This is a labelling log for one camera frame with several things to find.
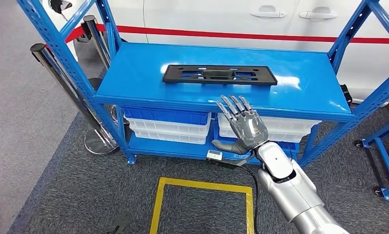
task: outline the blue cart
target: blue cart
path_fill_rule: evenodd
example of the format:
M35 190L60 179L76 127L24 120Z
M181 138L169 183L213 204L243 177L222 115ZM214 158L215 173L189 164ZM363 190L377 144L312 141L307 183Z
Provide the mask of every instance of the blue cart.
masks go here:
M373 135L360 141L356 141L355 145L359 148L364 147L368 149L371 144L375 142L389 172L389 155L383 144L383 139L386 137L389 137L389 124ZM382 195L385 200L389 201L389 188L377 188L375 193L377 195Z
M61 31L53 25L39 0L18 0L18 3L130 164L135 163L137 154L205 159L207 151L214 149L211 141L215 124L211 124L204 145L138 138L135 135L127 142L122 123L123 111L127 108L143 107L201 115L219 112L215 101L222 94L234 94L243 95L262 116L338 122L316 145L313 143L318 125L312 128L304 154L298 159L304 167L389 99L388 78L351 110L336 78L345 48L371 12L389 32L389 15L379 0L363 0L332 48L324 53L122 42L108 0L85 0ZM110 63L96 91L65 44L67 36L93 4L97 5L107 32L107 61ZM278 84L247 89L241 85L165 84L162 77L171 64L268 66ZM104 109L105 104L119 107L119 128ZM296 146L287 145L286 148L296 149ZM224 157L238 156L226 154Z

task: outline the floor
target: floor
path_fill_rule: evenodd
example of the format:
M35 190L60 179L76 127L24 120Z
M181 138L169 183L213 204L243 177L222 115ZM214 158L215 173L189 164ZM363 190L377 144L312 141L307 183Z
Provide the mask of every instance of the floor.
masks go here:
M38 42L43 40L16 0L0 0L0 233L10 227L77 113L30 54ZM92 44L79 46L85 71L98 76L102 65L93 63L98 54Z
M364 149L352 145L353 140L368 136L387 122L389 105L305 168L326 209L351 234L389 234L389 202L372 190L378 185L372 165L379 171L383 186L389 186L383 162L375 147L368 157ZM332 126L322 123L319 137ZM135 165L127 165L119 151L93 156L83 148L88 129L83 117L77 115L8 234L106 233L120 215L125 216L125 233L149 233L160 177L248 186L256 194L252 178L240 168L141 155ZM162 201L159 234L246 233L247 205L242 193L166 184ZM261 234L297 234L261 187L256 207Z

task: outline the floor marking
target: floor marking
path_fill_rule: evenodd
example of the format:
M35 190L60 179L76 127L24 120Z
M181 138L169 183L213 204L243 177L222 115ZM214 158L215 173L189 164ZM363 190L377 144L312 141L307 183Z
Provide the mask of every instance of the floor marking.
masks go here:
M246 230L247 230L247 234L254 233L254 228L253 228L253 194L252 194L253 190L251 187L160 177L160 181L158 183L157 195L156 195L155 204L154 204L153 217L151 219L150 234L157 234L158 224L160 221L161 205L163 203L164 186L166 184L184 186L184 187L190 187L190 188L198 188L198 189L213 189L213 190L227 191L227 192L234 192L234 193L244 193L246 195Z

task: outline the gray carpet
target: gray carpet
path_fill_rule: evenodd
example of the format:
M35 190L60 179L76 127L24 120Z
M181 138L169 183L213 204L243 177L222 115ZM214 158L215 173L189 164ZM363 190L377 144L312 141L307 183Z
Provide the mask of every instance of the gray carpet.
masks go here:
M352 234L389 233L389 202L377 197L370 160L352 141L367 137L389 122L389 105L305 168L332 215ZM333 126L323 123L318 138ZM127 233L149 233L158 180L161 176L254 187L242 169L230 170L199 160L138 156L127 165L121 152L98 157L83 148L88 127L78 115L9 234L105 233L119 214L130 213ZM372 160L389 185L376 150ZM249 166L253 171L256 166ZM159 231L171 233L245 233L243 194L166 185ZM286 223L271 197L261 191L258 201L261 233L297 233Z

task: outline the chrome post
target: chrome post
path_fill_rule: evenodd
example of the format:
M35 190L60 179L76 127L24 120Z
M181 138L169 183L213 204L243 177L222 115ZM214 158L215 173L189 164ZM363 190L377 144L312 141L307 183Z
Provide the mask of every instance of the chrome post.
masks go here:
M32 55L44 66L53 78L62 86L78 110L83 114L87 122L93 128L85 136L86 149L96 155L106 155L113 152L117 143L112 136L95 119L81 93L76 89L68 75L59 66L52 52L43 43L37 43L30 48Z
M111 65L111 58L109 56L108 46L105 43L105 40L101 33L97 30L96 19L93 15L88 15L83 18L83 21L86 23L86 26L89 29L89 33L94 38L94 44L97 48L98 54L102 59L102 62L105 68L108 70Z

